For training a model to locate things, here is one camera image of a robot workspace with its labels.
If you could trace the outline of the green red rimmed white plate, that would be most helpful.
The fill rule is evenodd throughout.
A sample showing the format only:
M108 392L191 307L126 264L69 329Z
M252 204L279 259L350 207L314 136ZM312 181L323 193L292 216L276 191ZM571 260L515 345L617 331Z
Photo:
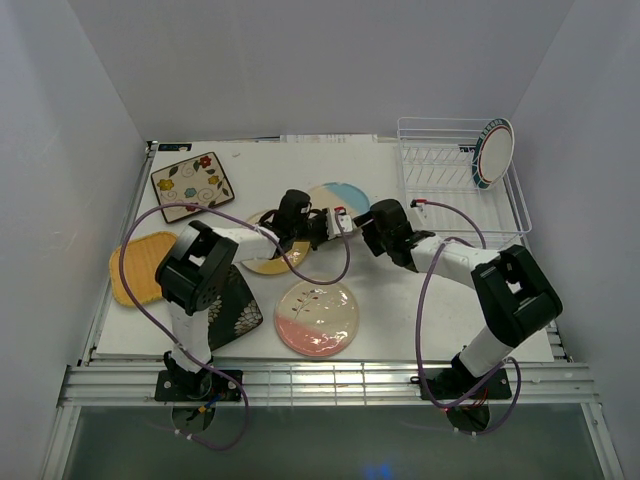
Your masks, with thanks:
M513 157L515 134L505 118L491 120L481 131L474 148L471 174L475 186L488 190L507 173Z

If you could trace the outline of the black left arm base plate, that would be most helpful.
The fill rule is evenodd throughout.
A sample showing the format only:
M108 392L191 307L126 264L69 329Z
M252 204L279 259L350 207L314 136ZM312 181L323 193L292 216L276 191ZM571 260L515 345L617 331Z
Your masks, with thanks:
M162 370L157 377L153 399L157 402L240 401L242 394L237 383L242 383L243 372L223 370L223 373L233 381L210 371L194 374L192 379L179 380L177 375Z

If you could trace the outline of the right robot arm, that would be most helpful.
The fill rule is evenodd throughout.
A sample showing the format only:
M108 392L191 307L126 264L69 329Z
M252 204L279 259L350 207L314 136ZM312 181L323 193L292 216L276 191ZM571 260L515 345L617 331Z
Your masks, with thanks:
M412 223L421 220L429 204L415 199L404 209L395 199L381 200L354 223L374 256L386 254L395 265L424 274L421 301L435 275L475 291L484 327L453 357L450 368L433 379L423 370L418 372L423 394L452 406L483 390L513 350L562 313L563 304L524 246L491 250L414 229Z

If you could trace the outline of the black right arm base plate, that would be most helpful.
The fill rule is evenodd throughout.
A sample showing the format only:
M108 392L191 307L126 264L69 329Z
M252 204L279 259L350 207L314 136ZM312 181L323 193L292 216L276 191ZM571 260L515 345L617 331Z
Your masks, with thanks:
M504 365L493 367L484 376L475 378L462 371L461 365L441 369L433 378L414 375L409 382L419 387L420 399L434 401L446 415L453 430L468 436L493 433L509 419L522 391L522 372L514 363L516 382L514 390ZM506 413L498 420L491 419L489 400L510 400Z

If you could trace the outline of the cream and blue round plate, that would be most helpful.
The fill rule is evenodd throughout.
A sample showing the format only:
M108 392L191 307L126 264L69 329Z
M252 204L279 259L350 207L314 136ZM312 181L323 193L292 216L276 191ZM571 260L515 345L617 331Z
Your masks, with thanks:
M356 217L370 209L367 195L358 187L341 182L329 182L311 188L308 191L311 205L314 209L329 209L344 207L347 214Z

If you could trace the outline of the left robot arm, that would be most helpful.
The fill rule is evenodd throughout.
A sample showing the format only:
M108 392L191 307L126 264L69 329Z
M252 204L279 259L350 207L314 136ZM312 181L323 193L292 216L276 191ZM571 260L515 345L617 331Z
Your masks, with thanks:
M285 257L297 241L316 248L350 229L344 208L314 209L310 196L294 189L255 224L215 229L190 222L155 274L171 316L174 346L164 364L172 384L194 400L210 392L212 376L204 367L212 360L209 309L223 299L237 264Z

